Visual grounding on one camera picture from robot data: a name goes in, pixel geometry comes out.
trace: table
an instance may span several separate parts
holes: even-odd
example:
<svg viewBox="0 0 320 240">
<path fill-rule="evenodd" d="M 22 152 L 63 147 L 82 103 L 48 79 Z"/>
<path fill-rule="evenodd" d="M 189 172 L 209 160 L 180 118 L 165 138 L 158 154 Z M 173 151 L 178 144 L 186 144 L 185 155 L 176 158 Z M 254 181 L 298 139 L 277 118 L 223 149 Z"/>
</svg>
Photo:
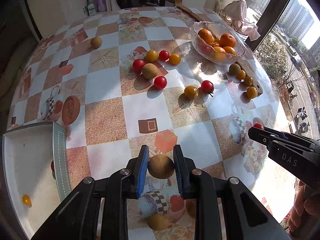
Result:
<svg viewBox="0 0 320 240">
<path fill-rule="evenodd" d="M 225 24 L 211 10 L 191 10 Z M 218 66 L 194 50 L 193 23 L 177 8 L 141 7 L 63 26 L 42 40 L 27 63 L 7 129 L 44 120 L 64 126 L 72 188 L 86 176 L 101 179 L 125 167 L 142 144 L 151 155 L 169 157 L 173 145 L 180 144 L 197 168 L 217 178 L 241 179 L 280 222 L 293 205 L 295 177 L 267 158 L 266 148 L 251 141 L 247 130 L 260 122 L 289 132 L 282 105 L 248 47 L 243 60 L 264 92 L 246 100 L 246 87 L 226 73 L 228 66 Z M 90 46 L 95 36 L 102 39 L 98 49 Z M 168 81 L 163 91 L 131 70 L 133 60 L 150 49 L 181 56 L 177 66 L 155 63 Z M 189 101 L 181 95 L 185 86 L 199 87 L 203 80 L 214 84 L 213 97 Z M 130 239 L 141 234 L 146 239 L 193 239 L 195 219 L 178 197 L 175 175 L 166 180 L 147 176 L 144 192 L 138 201 L 128 200 Z M 143 218 L 152 212 L 166 214 L 170 228 L 148 228 Z"/>
</svg>

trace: glass bowl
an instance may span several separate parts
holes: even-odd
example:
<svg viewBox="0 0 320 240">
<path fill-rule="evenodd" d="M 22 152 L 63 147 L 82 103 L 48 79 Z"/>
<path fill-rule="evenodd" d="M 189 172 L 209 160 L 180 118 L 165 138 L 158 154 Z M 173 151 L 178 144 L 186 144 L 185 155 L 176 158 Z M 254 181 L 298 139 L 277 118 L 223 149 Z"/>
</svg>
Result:
<svg viewBox="0 0 320 240">
<path fill-rule="evenodd" d="M 212 35 L 217 38 L 219 38 L 224 33 L 232 34 L 230 30 L 228 30 L 224 25 L 220 23 L 195 22 L 191 30 L 191 42 L 195 50 L 201 56 L 218 65 L 230 65 L 244 56 L 244 46 L 239 41 L 237 41 L 236 46 L 234 47 L 237 56 L 216 51 L 212 46 L 205 43 L 204 40 L 199 37 L 198 32 L 201 29 L 207 29 L 211 31 Z"/>
</svg>

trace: finger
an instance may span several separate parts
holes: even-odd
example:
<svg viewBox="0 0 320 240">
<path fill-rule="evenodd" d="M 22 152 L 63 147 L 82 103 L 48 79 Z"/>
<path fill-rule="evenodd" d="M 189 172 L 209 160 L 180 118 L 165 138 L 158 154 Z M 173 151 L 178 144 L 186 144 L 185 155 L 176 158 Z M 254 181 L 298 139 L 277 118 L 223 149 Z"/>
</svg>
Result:
<svg viewBox="0 0 320 240">
<path fill-rule="evenodd" d="M 320 218 L 320 195 L 314 196 L 304 203 L 306 211 L 317 218 Z"/>
<path fill-rule="evenodd" d="M 290 231 L 293 232 L 294 230 L 296 230 L 296 226 L 292 223 L 291 218 L 288 219 L 287 225 L 290 228 Z"/>
<path fill-rule="evenodd" d="M 303 207 L 303 193 L 304 193 L 304 187 L 300 188 L 300 191 L 294 201 L 294 208 L 297 211 L 297 214 L 301 217 L 302 213 L 304 212 L 304 207 Z"/>
<path fill-rule="evenodd" d="M 297 214 L 295 208 L 292 209 L 290 218 L 293 224 L 298 228 L 301 224 L 301 217 Z"/>
</svg>

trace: round fruit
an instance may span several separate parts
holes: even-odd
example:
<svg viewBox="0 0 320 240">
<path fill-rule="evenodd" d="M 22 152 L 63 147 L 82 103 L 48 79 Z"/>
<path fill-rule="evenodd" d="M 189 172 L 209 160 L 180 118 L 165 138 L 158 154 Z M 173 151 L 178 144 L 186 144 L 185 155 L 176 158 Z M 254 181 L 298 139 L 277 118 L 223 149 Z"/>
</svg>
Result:
<svg viewBox="0 0 320 240">
<path fill-rule="evenodd" d="M 222 47 L 230 46 L 234 48 L 236 46 L 236 38 L 232 34 L 225 33 L 221 35 L 219 44 Z"/>
<path fill-rule="evenodd" d="M 253 125 L 253 127 L 255 127 L 255 128 L 258 128 L 258 129 L 261 129 L 261 130 L 264 130 L 264 126 L 261 124 L 261 123 L 255 123 L 254 125 Z"/>
<path fill-rule="evenodd" d="M 31 200 L 30 200 L 30 198 L 29 198 L 28 195 L 23 195 L 23 196 L 22 196 L 22 203 L 25 204 L 25 205 L 28 206 L 28 207 L 31 207 L 31 206 L 32 206 Z"/>
<path fill-rule="evenodd" d="M 198 93 L 199 93 L 198 89 L 194 86 L 187 86 L 184 89 L 184 94 L 189 99 L 195 99 L 198 96 Z"/>
<path fill-rule="evenodd" d="M 167 179 L 174 173 L 174 163 L 167 155 L 157 154 L 150 158 L 148 171 L 157 179 Z"/>
<path fill-rule="evenodd" d="M 235 49 L 230 46 L 223 47 L 223 49 L 226 51 L 226 53 L 229 53 L 235 56 L 237 55 Z"/>
<path fill-rule="evenodd" d="M 157 77 L 154 81 L 154 85 L 158 89 L 164 89 L 167 85 L 167 79 L 165 77 Z"/>
<path fill-rule="evenodd" d="M 177 53 L 172 53 L 169 57 L 169 63 L 171 63 L 172 65 L 178 65 L 180 61 L 181 61 L 181 58 Z"/>
<path fill-rule="evenodd" d="M 211 94 L 214 91 L 214 85 L 210 81 L 205 80 L 201 83 L 201 90 L 205 94 Z"/>
<path fill-rule="evenodd" d="M 253 86 L 253 79 L 252 79 L 252 77 L 249 77 L 249 76 L 245 77 L 245 78 L 244 78 L 244 84 L 245 84 L 247 87 Z"/>
<path fill-rule="evenodd" d="M 258 92 L 257 92 L 255 87 L 248 87 L 248 89 L 247 89 L 247 97 L 249 99 L 254 99 L 254 98 L 257 97 L 257 95 L 258 95 Z"/>
<path fill-rule="evenodd" d="M 146 79 L 153 79 L 158 75 L 158 69 L 151 63 L 145 64 L 142 68 L 142 75 Z"/>
<path fill-rule="evenodd" d="M 229 67 L 229 74 L 230 74 L 231 76 L 236 76 L 236 75 L 238 75 L 238 74 L 240 73 L 240 71 L 241 71 L 241 68 L 240 68 L 240 66 L 239 66 L 237 63 L 233 63 L 233 64 L 231 64 L 230 67 Z"/>
<path fill-rule="evenodd" d="M 95 49 L 99 48 L 101 46 L 101 44 L 102 44 L 102 39 L 99 37 L 94 37 L 90 41 L 90 45 L 92 47 L 94 47 Z"/>
<path fill-rule="evenodd" d="M 147 218 L 147 224 L 152 230 L 164 230 L 169 227 L 169 219 L 157 213 Z"/>
<path fill-rule="evenodd" d="M 243 70 L 240 70 L 240 73 L 236 75 L 237 80 L 241 81 L 245 78 L 245 72 Z"/>
<path fill-rule="evenodd" d="M 170 57 L 169 52 L 167 52 L 166 50 L 161 50 L 159 53 L 159 59 L 166 61 L 168 58 Z"/>
<path fill-rule="evenodd" d="M 135 72 L 140 74 L 145 64 L 146 62 L 143 59 L 138 58 L 132 63 L 132 68 Z"/>
<path fill-rule="evenodd" d="M 144 57 L 146 61 L 148 62 L 155 62 L 158 59 L 158 53 L 154 50 L 149 50 Z"/>
<path fill-rule="evenodd" d="M 212 33 L 209 30 L 201 29 L 198 31 L 198 35 L 205 43 L 210 44 L 212 42 Z"/>
</svg>

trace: printed starfish graphic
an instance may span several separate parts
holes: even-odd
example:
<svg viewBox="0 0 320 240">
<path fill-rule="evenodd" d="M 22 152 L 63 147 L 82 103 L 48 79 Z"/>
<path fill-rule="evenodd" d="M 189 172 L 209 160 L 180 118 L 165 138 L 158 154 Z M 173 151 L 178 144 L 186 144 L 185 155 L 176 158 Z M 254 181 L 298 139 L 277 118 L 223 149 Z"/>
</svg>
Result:
<svg viewBox="0 0 320 240">
<path fill-rule="evenodd" d="M 97 63 L 99 63 L 99 62 L 103 62 L 103 65 L 104 65 L 105 67 L 107 67 L 107 63 L 108 63 L 109 60 L 111 60 L 111 59 L 117 60 L 117 58 L 112 57 L 112 56 L 110 55 L 111 53 L 112 53 L 112 50 L 109 50 L 109 51 L 108 51 L 107 53 L 105 53 L 105 54 L 98 53 L 99 59 L 96 60 L 95 62 L 93 62 L 93 65 L 95 65 L 95 64 L 97 64 Z"/>
</svg>

